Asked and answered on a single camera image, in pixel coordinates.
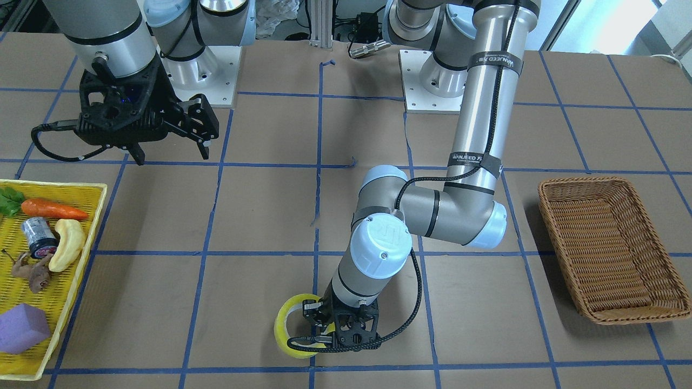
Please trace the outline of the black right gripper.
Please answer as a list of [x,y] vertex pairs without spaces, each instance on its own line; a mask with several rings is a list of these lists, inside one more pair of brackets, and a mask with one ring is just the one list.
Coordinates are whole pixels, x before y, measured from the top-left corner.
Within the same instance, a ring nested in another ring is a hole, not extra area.
[[80,79],[81,112],[76,135],[94,146],[123,147],[138,166],[145,165],[139,143],[162,140],[171,131],[192,140],[203,160],[218,138],[218,119],[206,95],[180,101],[158,55],[139,72],[116,77],[104,54],[92,60],[96,71]]

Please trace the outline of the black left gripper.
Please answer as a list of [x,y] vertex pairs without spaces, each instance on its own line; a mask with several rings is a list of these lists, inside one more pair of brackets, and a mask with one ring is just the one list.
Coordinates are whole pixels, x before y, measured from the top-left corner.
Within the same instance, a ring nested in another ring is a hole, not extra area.
[[313,348],[346,349],[350,351],[375,350],[379,306],[378,300],[370,305],[351,307],[334,296],[319,302],[302,302],[302,316],[314,330]]

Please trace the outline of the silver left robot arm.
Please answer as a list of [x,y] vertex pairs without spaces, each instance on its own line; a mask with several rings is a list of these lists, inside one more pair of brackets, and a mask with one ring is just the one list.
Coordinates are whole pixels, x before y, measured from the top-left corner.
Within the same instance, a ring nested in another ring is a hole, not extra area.
[[[431,51],[424,80],[447,96],[442,79],[464,86],[447,174],[415,177],[392,165],[365,175],[351,222],[349,245],[323,296],[299,294],[282,305],[275,341],[287,355],[374,350],[397,337],[422,303],[422,271],[413,236],[492,249],[507,228],[507,210],[495,201],[502,155],[527,37],[537,26],[539,1],[388,1],[383,36],[394,44]],[[417,300],[406,321],[377,333],[378,296],[407,259],[417,278]]]

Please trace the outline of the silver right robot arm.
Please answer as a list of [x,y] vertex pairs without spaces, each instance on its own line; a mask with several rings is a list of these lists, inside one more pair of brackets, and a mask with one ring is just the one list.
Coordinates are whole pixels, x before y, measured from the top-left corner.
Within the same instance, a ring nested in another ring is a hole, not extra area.
[[201,158],[218,138],[216,106],[228,105],[235,77],[213,47],[249,46],[255,1],[46,1],[84,65],[80,113],[31,130],[33,145],[59,162],[111,148],[145,163],[141,143],[171,133]]

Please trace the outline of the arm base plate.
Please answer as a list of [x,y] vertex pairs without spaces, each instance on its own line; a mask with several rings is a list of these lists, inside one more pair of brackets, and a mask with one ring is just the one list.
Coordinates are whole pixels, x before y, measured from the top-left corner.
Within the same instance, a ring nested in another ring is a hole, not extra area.
[[179,99],[192,99],[201,93],[213,108],[232,109],[242,53],[240,46],[208,46],[195,59],[163,59],[162,64]]
[[438,64],[431,51],[400,50],[401,80],[407,113],[458,114],[467,70]]

